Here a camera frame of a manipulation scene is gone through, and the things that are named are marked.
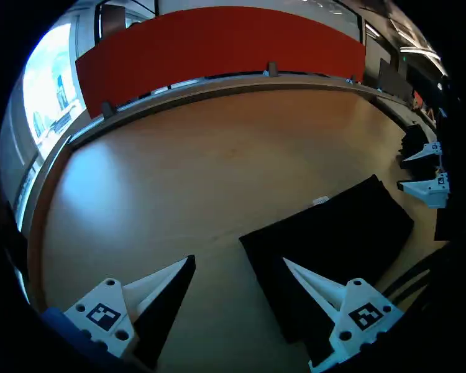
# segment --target screw hole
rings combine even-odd
[[[129,335],[124,330],[118,330],[116,331],[116,338],[120,339],[121,341],[125,341],[129,338]]]
[[[95,344],[102,350],[107,351],[107,344],[104,341],[96,341]]]
[[[371,343],[363,343],[363,344],[361,344],[361,346],[359,347],[359,351],[367,350],[367,349],[369,349],[369,347],[371,347]]]
[[[339,338],[343,341],[348,341],[350,338],[352,338],[352,333],[350,331],[343,331],[340,333]]]
[[[83,329],[81,330],[81,332],[83,333],[85,337],[87,337],[88,339],[91,339],[91,333],[89,332],[89,330]]]

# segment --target red wall panel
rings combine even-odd
[[[76,61],[91,117],[103,101],[123,104],[203,76],[279,70],[362,80],[365,47],[292,14],[254,7],[205,7],[165,14],[102,40]]]

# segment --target wall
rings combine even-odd
[[[366,69],[365,73],[373,79],[378,79],[380,74],[380,59],[390,63],[390,53],[388,53],[380,44],[368,37],[366,41]]]
[[[274,33],[280,25],[283,32]],[[365,48],[342,32],[289,13],[204,7],[114,34],[79,58],[76,70],[86,107],[95,117],[105,101],[118,106],[180,81],[262,71],[269,61],[281,71],[353,75],[362,81]]]
[[[360,40],[357,16],[331,0],[160,0],[160,13],[208,6],[251,6],[296,14],[328,25],[355,40]]]

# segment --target black fabric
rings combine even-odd
[[[180,271],[134,323],[140,338],[134,355],[150,369],[157,365],[194,273],[195,256],[189,255]]]
[[[315,364],[332,351],[332,321],[282,257],[345,285],[374,285],[395,260],[413,220],[376,175],[289,218],[240,238],[259,285],[290,343],[303,339]]]

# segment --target ceiling light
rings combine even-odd
[[[433,50],[429,50],[429,49],[414,48],[414,47],[401,47],[400,52],[401,53],[416,53],[416,54],[421,54],[424,56],[433,57],[437,60],[440,60],[439,55],[435,53]]]
[[[376,31],[373,27],[371,27],[369,24],[366,24],[366,28],[371,31],[371,33],[375,34],[376,37],[380,37],[380,34],[378,31]]]
[[[406,39],[409,43],[411,43],[413,46],[415,46],[416,48],[421,48],[421,44],[418,43],[417,41],[415,41],[412,37],[410,37],[408,34],[406,34],[405,32],[403,31],[398,31],[398,34],[400,36],[402,36],[404,39]]]

